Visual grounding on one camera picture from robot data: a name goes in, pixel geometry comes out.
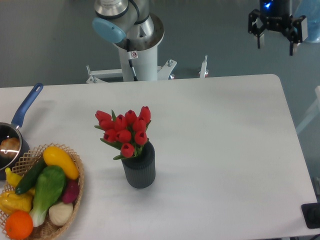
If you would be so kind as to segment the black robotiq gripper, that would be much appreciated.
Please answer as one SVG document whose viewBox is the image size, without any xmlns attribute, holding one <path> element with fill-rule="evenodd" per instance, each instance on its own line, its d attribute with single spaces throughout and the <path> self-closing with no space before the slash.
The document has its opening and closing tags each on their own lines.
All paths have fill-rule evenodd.
<svg viewBox="0 0 320 240">
<path fill-rule="evenodd" d="M 305 15 L 292 17 L 290 0 L 260 0 L 260 10 L 254 9 L 248 14 L 248 33 L 256 38 L 257 48 L 265 45 L 264 30 L 283 32 L 287 29 L 289 55 L 293 56 L 297 48 L 308 37 L 308 20 Z"/>
</svg>

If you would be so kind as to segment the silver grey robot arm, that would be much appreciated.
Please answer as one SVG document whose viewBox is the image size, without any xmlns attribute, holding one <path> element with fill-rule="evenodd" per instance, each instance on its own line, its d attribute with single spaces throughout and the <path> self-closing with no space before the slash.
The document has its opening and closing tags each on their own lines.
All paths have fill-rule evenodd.
<svg viewBox="0 0 320 240">
<path fill-rule="evenodd" d="M 144 51 L 157 46 L 164 37 L 162 21 L 150 13 L 148 0 L 97 0 L 95 32 L 105 41 L 121 49 Z M 289 0 L 261 0 L 259 9 L 248 15 L 248 32 L 257 38 L 261 47 L 264 30 L 282 33 L 290 42 L 289 54 L 308 37 L 307 17 L 292 16 Z"/>
</svg>

